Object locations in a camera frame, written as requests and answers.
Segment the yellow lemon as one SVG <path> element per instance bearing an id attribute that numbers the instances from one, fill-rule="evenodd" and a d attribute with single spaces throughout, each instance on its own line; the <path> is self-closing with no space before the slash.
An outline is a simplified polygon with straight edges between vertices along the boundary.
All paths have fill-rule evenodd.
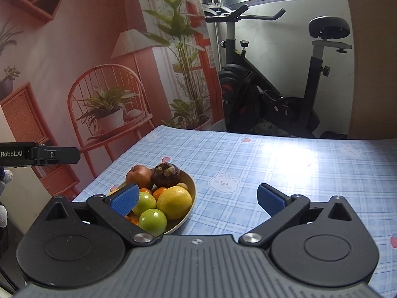
<path id="1" fill-rule="evenodd" d="M 190 193 L 179 186 L 167 188 L 157 201 L 157 208 L 169 220 L 177 220 L 184 217 L 192 205 L 193 199 Z"/>

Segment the yellow-green round fruit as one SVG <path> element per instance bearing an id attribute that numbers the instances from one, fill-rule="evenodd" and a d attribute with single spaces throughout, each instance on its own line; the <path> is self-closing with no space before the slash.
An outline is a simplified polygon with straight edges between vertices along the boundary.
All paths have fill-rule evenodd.
<path id="1" fill-rule="evenodd" d="M 147 192 L 140 192 L 138 203 L 132 209 L 132 212 L 139 217 L 146 210 L 156 209 L 156 208 L 157 208 L 157 201 L 155 200 L 153 195 Z"/>

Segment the black exercise bike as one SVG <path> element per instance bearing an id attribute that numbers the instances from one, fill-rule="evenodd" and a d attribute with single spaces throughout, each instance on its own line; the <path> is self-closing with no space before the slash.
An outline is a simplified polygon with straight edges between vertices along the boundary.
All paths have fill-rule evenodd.
<path id="1" fill-rule="evenodd" d="M 325 50 L 342 55 L 351 49 L 346 39 L 349 23 L 323 15 L 309 20 L 303 50 L 298 45 L 280 47 L 268 36 L 242 34 L 252 21 L 270 31 L 286 30 L 285 9 L 274 15 L 254 15 L 247 4 L 232 9 L 220 3 L 203 4 L 208 24 L 223 24 L 225 38 L 217 39 L 225 52 L 218 72 L 225 128 L 230 133 L 282 135 L 308 139 L 348 138 L 342 129 L 322 130 L 317 96 L 320 80 L 331 72 L 324 62 Z"/>

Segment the red apple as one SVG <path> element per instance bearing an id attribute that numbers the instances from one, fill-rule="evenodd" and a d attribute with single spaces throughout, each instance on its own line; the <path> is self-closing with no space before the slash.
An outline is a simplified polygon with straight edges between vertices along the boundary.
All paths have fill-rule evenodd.
<path id="1" fill-rule="evenodd" d="M 137 184 L 139 188 L 153 188 L 153 171 L 144 165 L 133 166 L 126 175 L 126 184 Z"/>

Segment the blue plaid tablecloth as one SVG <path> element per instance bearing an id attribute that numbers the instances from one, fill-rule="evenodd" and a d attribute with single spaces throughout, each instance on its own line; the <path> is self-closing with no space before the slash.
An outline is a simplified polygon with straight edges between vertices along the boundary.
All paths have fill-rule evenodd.
<path id="1" fill-rule="evenodd" d="M 195 182 L 197 199 L 181 234 L 241 236 L 267 220 L 256 190 L 267 183 L 313 201 L 344 196 L 380 252 L 371 279 L 396 296 L 396 141 L 324 140 L 190 131 L 159 126 L 126 150 L 77 197 L 105 194 L 134 165 L 168 160 Z"/>

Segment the dark purple mangosteen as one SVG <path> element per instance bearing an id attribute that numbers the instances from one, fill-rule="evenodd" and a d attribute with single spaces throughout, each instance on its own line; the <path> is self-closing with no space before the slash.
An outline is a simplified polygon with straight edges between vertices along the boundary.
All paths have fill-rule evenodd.
<path id="1" fill-rule="evenodd" d="M 173 163 L 159 163 L 153 169 L 152 181 L 158 188 L 176 186 L 180 180 L 180 170 Z"/>

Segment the wooden door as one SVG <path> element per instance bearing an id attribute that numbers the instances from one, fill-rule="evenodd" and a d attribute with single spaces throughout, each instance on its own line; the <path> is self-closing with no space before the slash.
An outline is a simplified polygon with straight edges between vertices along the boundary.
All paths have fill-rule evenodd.
<path id="1" fill-rule="evenodd" d="M 348 0 L 355 81 L 349 137 L 396 138 L 396 0 Z"/>

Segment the small brown longan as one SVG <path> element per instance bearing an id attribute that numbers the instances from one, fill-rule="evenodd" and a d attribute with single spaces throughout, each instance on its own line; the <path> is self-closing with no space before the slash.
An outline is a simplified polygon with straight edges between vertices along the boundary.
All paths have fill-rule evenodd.
<path id="1" fill-rule="evenodd" d="M 188 186 L 186 184 L 184 184 L 184 183 L 178 183 L 177 186 L 179 186 L 179 187 L 185 189 L 186 191 L 188 191 Z"/>

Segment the orange tangerine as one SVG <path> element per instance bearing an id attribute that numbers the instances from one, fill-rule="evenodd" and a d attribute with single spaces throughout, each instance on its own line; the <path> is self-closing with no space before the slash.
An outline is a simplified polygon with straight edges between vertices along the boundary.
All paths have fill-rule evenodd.
<path id="1" fill-rule="evenodd" d="M 147 189 L 147 188 L 140 188 L 140 189 L 139 189 L 139 192 L 143 192 L 143 193 L 147 193 L 147 194 L 152 194 L 152 191 L 150 191 L 150 190 Z"/>
<path id="2" fill-rule="evenodd" d="M 155 198 L 156 201 L 158 201 L 158 198 L 167 190 L 166 187 L 160 187 L 157 188 L 156 190 L 153 191 L 152 195 Z"/>

